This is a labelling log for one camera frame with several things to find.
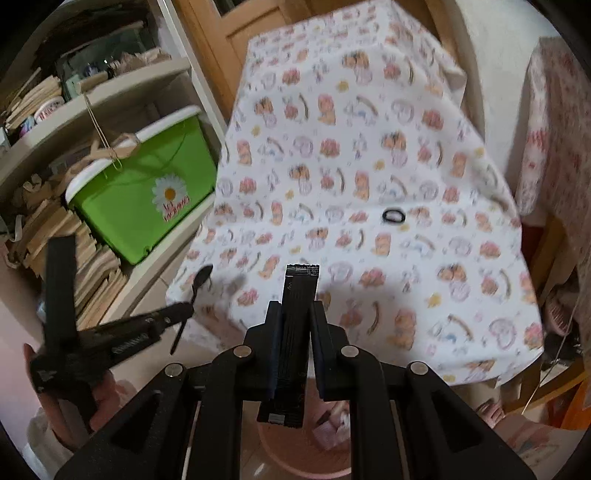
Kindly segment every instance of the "pink basket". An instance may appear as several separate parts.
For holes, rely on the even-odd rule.
[[[339,478],[351,473],[350,442],[323,450],[312,433],[316,421],[335,402],[323,402],[314,379],[306,385],[304,427],[288,429],[268,423],[257,423],[261,443],[267,454],[285,470],[314,480]]]

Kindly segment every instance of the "patterned tablecloth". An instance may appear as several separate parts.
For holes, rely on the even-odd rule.
[[[577,256],[574,316],[591,372],[591,82],[566,42],[541,38],[528,68],[530,118],[516,194],[521,215],[539,202],[558,217]]]
[[[506,381],[542,330],[511,192],[459,108],[466,77],[398,5],[377,0],[255,37],[216,203],[171,284],[186,336],[239,343],[285,266],[320,265],[328,321],[381,361],[451,384]],[[386,207],[406,212],[383,223]]]

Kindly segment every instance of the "wall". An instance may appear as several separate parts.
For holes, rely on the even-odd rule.
[[[36,296],[21,275],[0,260],[0,420],[22,449],[27,425],[39,408],[22,357],[22,344],[39,347],[41,322],[35,315]]]
[[[444,0],[444,3],[451,17],[457,9],[463,17],[472,45],[466,45],[466,38],[457,41],[460,48],[462,44],[464,48],[472,48],[476,57],[472,71],[467,68],[467,72],[472,75],[472,81],[476,79],[480,83],[486,147],[509,186],[515,189],[529,110],[525,73],[538,39],[557,36],[558,32],[525,0]]]

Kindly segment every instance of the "white tablecloth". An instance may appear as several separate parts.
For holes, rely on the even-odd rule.
[[[450,384],[542,348],[509,189],[462,114],[465,75],[398,5],[367,2],[253,38],[216,203],[167,294],[215,266],[186,336],[240,343],[285,266],[320,265],[330,322],[381,361]],[[386,207],[406,223],[384,224]]]

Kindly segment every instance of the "white lid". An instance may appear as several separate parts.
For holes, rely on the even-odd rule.
[[[185,108],[181,108],[170,115],[162,117],[160,120],[155,121],[153,124],[144,127],[142,130],[137,132],[135,135],[138,137],[140,142],[146,142],[152,137],[155,137],[159,133],[162,133],[167,128],[186,120],[192,116],[195,116],[201,112],[201,109],[196,105],[189,105]],[[123,140],[118,147],[133,147],[134,142],[129,139]],[[72,198],[81,191],[84,186],[101,173],[105,168],[111,165],[110,158],[101,158],[95,160],[92,164],[88,165],[68,185],[66,189],[66,203],[69,204]]]

